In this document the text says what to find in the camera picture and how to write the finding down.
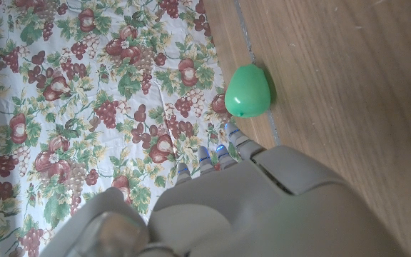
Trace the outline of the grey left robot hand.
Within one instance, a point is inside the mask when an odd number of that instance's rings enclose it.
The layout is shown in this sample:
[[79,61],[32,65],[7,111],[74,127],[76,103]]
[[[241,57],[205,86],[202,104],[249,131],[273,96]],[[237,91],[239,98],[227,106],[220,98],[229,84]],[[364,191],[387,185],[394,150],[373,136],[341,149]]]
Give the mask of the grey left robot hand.
[[201,173],[178,164],[148,221],[111,187],[87,202],[44,256],[404,256],[405,250],[337,173],[287,146],[263,148],[233,124],[241,157],[198,149]]

